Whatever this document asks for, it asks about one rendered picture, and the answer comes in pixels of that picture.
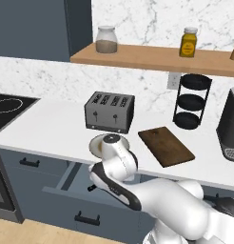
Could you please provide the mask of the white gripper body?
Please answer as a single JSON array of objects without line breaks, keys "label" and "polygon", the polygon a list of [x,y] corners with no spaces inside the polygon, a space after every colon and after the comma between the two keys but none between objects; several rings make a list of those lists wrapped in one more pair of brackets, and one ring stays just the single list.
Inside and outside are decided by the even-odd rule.
[{"label": "white gripper body", "polygon": [[90,165],[88,167],[88,170],[89,170],[90,180],[97,188],[100,188],[102,186],[102,179],[101,179],[102,164],[96,163],[94,165]]}]

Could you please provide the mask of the white round plate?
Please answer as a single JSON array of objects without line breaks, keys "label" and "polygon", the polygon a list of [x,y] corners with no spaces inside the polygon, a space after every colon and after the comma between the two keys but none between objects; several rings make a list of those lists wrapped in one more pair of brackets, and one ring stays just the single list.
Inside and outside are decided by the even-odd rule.
[{"label": "white round plate", "polygon": [[[103,138],[106,136],[105,133],[103,134],[99,134],[97,136],[95,136],[94,138],[91,139],[91,141],[89,142],[88,148],[89,151],[96,157],[101,158],[102,157],[102,141]],[[129,143],[127,141],[126,138],[124,138],[123,136],[121,136],[121,141],[123,142],[124,146],[129,149]]]}]

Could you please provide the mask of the open dark blue drawer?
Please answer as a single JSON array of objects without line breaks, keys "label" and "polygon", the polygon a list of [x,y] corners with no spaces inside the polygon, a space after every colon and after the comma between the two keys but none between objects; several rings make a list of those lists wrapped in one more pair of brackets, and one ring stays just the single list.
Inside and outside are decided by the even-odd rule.
[{"label": "open dark blue drawer", "polygon": [[[135,212],[109,193],[95,189],[88,174],[88,165],[70,163],[56,187],[44,187],[49,199],[46,217],[56,224],[74,231],[93,234],[126,244],[141,244],[154,226],[154,219],[147,213]],[[100,226],[74,220],[74,216],[95,219],[100,215]]]}]

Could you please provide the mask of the dark blue closed drawer front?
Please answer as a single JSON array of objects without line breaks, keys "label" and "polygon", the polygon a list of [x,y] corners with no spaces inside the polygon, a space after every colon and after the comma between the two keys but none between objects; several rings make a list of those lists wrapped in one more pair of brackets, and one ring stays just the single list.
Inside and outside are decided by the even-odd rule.
[{"label": "dark blue closed drawer front", "polygon": [[[57,158],[41,156],[37,154],[30,154],[24,152],[15,152],[0,149],[0,157],[6,166],[17,167],[19,169],[30,170],[39,173],[47,173],[56,176],[62,176],[68,168],[68,162]],[[24,157],[28,161],[35,162],[40,160],[38,168],[21,165],[19,163]]]}]

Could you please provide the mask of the dark wooden cutting board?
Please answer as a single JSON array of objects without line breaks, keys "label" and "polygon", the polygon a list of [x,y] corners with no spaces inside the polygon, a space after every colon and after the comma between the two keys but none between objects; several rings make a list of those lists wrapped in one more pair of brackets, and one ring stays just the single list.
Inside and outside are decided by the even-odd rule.
[{"label": "dark wooden cutting board", "polygon": [[167,127],[140,131],[138,135],[163,168],[195,159],[195,155]]}]

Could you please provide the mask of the dark blue cupboard door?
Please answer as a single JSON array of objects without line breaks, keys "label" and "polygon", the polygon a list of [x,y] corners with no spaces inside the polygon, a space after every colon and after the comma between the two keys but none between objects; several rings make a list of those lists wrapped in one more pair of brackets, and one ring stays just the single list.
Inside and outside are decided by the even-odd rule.
[{"label": "dark blue cupboard door", "polygon": [[55,187],[60,177],[10,166],[6,171],[23,217],[42,222],[49,204],[43,188]]}]

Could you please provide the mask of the grey four-slot toaster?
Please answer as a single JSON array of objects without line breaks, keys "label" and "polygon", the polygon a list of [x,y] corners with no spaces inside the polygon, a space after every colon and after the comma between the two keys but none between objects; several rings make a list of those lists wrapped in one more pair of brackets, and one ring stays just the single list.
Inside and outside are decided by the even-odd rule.
[{"label": "grey four-slot toaster", "polygon": [[96,91],[84,106],[88,129],[128,133],[134,116],[135,96]]}]

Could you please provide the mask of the grey oven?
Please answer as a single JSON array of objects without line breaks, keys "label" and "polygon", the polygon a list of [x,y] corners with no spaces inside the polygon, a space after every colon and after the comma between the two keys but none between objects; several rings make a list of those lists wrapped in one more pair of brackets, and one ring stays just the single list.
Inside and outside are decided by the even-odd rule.
[{"label": "grey oven", "polygon": [[21,214],[15,194],[12,190],[6,169],[0,157],[0,218],[22,224]]}]

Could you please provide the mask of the black hob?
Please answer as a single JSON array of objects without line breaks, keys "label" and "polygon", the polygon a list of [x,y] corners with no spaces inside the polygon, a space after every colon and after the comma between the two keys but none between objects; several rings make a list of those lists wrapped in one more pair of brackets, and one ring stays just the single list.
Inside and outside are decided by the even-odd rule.
[{"label": "black hob", "polygon": [[34,97],[0,93],[0,132],[37,101]]}]

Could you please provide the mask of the glass jar with brown contents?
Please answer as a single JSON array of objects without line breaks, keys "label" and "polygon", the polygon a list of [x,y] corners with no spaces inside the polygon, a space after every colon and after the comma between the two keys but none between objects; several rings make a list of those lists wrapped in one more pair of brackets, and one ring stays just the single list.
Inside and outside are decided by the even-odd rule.
[{"label": "glass jar with brown contents", "polygon": [[100,26],[95,42],[96,51],[99,53],[116,53],[118,41],[113,26]]}]

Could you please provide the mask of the dark grey coffee machine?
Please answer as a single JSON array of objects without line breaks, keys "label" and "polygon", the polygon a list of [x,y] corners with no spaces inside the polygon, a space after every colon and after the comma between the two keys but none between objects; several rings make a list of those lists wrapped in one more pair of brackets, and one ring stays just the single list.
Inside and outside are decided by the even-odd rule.
[{"label": "dark grey coffee machine", "polygon": [[234,161],[234,87],[229,90],[216,133],[223,156]]}]

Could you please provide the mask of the yellow jar with white lid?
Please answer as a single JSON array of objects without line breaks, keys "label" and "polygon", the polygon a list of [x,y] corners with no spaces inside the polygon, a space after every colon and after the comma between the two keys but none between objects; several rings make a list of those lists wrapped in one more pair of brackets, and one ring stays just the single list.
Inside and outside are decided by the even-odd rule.
[{"label": "yellow jar with white lid", "polygon": [[187,27],[181,40],[180,52],[181,57],[193,57],[197,44],[197,28]]}]

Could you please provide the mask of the white wall socket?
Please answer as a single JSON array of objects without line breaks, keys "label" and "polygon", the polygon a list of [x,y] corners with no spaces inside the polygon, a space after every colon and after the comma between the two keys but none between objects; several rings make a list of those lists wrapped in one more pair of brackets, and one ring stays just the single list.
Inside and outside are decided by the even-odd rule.
[{"label": "white wall socket", "polygon": [[170,90],[177,90],[180,84],[180,78],[182,74],[180,72],[170,72],[167,79],[167,87]]}]

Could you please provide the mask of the wooden wall shelf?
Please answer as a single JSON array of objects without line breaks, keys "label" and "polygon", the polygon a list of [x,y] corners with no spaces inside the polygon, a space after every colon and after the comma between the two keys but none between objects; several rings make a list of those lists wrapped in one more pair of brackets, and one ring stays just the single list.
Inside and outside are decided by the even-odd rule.
[{"label": "wooden wall shelf", "polygon": [[120,68],[198,73],[234,77],[234,61],[229,51],[196,50],[193,58],[179,56],[177,48],[120,45],[112,54],[102,54],[92,43],[71,56],[78,64]]}]

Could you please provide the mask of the dark blue wall cupboard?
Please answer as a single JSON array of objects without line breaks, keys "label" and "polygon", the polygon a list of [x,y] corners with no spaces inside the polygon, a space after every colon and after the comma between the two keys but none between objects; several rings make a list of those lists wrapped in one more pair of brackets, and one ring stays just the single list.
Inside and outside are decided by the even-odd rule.
[{"label": "dark blue wall cupboard", "polygon": [[0,0],[0,56],[68,62],[92,41],[91,0]]}]

